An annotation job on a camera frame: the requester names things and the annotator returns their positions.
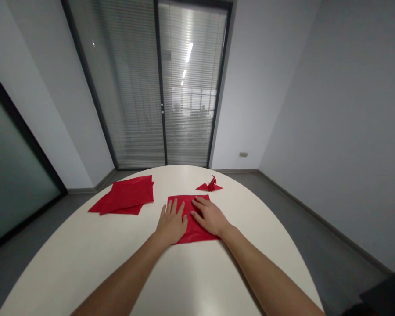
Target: red paper crane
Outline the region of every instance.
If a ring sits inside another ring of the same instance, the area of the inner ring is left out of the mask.
[[[197,188],[197,190],[204,190],[204,191],[209,191],[209,192],[219,190],[219,189],[222,189],[222,187],[216,185],[215,176],[213,176],[213,179],[211,180],[211,182],[209,182],[209,184],[204,183],[200,187]]]

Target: stack of red paper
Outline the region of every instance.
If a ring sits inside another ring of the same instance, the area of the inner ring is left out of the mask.
[[[154,201],[152,176],[142,176],[113,183],[111,191],[103,196],[90,210],[100,215],[138,215],[142,205]]]

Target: white wall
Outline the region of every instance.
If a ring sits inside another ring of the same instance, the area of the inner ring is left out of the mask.
[[[212,169],[259,167],[320,2],[238,0]]]
[[[322,4],[260,169],[395,270],[395,0]]]
[[[65,186],[113,164],[58,0],[0,0],[0,80]]]

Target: glass door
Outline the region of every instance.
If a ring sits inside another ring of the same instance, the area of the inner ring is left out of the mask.
[[[115,167],[207,167],[232,2],[62,3]]]
[[[168,164],[205,167],[228,11],[175,1],[158,11]]]

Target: frosted glass panel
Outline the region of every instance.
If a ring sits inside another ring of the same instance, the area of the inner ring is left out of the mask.
[[[0,103],[0,237],[59,194]]]

